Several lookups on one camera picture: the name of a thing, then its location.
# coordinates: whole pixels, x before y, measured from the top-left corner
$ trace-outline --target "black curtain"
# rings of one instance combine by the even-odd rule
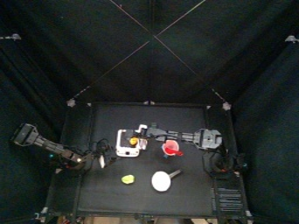
[[[248,207],[279,223],[299,221],[298,63],[299,45],[290,43],[235,104]]]
[[[0,24],[1,36],[12,31]],[[0,39],[0,222],[29,220],[43,209],[51,181],[48,153],[9,142],[21,123],[60,140],[65,101],[17,42]]]

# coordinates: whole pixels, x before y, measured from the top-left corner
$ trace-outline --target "black enclosure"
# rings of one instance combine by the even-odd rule
[[[192,125],[208,127],[212,123],[217,129],[235,129],[229,135],[236,137],[232,145],[237,152],[247,154],[244,189],[256,223],[296,223],[299,43],[285,39],[290,35],[299,38],[298,15],[299,3],[292,0],[1,1],[0,222],[29,222],[57,181],[49,153],[35,146],[20,148],[9,141],[21,123],[36,125],[52,141],[87,150],[88,142],[100,135],[113,138],[119,124],[133,129],[143,119],[147,122],[153,116],[157,120],[161,113],[159,124],[171,126],[179,122],[167,121],[168,117],[179,117],[177,121],[188,117],[184,122],[192,129]],[[136,102],[148,115],[139,117],[139,112],[131,111],[137,121],[112,114],[105,119],[105,107],[96,105],[111,102],[131,106]],[[216,122],[223,114],[207,123],[207,111],[217,108],[225,113],[223,103],[231,105],[232,125]],[[160,111],[165,104],[187,110],[197,105],[203,116],[181,116],[184,112],[168,116]],[[85,119],[83,131],[72,132]],[[116,168],[124,165],[121,161],[113,164]],[[89,176],[100,175],[92,171]],[[76,192],[80,180],[72,181],[60,185],[61,194]],[[209,181],[204,182],[207,191]],[[83,179],[81,185],[81,195],[92,197],[92,180]],[[197,197],[200,204],[204,197],[211,201],[213,196]],[[79,212],[91,210],[79,199]],[[144,210],[156,213],[148,207]],[[179,216],[195,213],[177,207]],[[201,207],[200,214],[212,213],[211,205]]]

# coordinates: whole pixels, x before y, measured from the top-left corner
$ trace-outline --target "black fabric wall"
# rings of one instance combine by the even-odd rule
[[[233,107],[237,141],[249,167],[248,207],[279,223],[299,221],[298,63],[299,45],[290,44]]]
[[[0,24],[0,33],[5,33]],[[51,182],[48,153],[9,142],[21,123],[59,141],[65,101],[12,40],[0,42],[0,222],[29,220],[40,212]]]
[[[116,5],[157,34],[199,2],[116,0]],[[235,102],[249,208],[299,220],[299,46],[284,42],[299,27],[298,11],[291,0],[205,1],[159,36],[195,75],[111,1],[0,1],[0,36],[23,37],[0,40],[0,222],[43,208],[51,179],[48,153],[20,149],[9,137],[20,123],[36,123],[59,141],[65,101],[93,81],[80,100],[220,103],[215,88]],[[151,44],[104,75],[145,41]]]

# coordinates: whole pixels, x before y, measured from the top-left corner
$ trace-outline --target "white object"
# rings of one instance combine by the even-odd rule
[[[147,125],[140,124],[136,133],[141,132],[141,129],[147,129]],[[139,156],[139,151],[145,149],[147,140],[137,139],[137,144],[135,147],[121,145],[121,135],[127,132],[125,129],[120,129],[116,133],[116,154],[124,158],[135,158]]]
[[[76,101],[73,99],[69,99],[67,101],[67,104],[68,104],[69,107],[73,107],[76,105]]]
[[[175,171],[173,173],[168,174],[164,171],[157,171],[152,176],[152,185],[153,189],[157,192],[165,192],[172,184],[172,177],[176,176],[181,170]]]
[[[299,42],[299,39],[294,35],[288,36],[284,40],[284,42],[294,42],[294,44],[295,44],[295,41]]]
[[[224,110],[229,110],[231,109],[231,105],[227,102],[224,102],[221,106],[223,106]]]

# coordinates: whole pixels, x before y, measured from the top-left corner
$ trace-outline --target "red object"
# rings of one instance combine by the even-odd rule
[[[172,150],[169,148],[164,148],[164,152],[167,154],[175,154],[176,156],[181,156],[183,155],[183,152],[180,150]]]

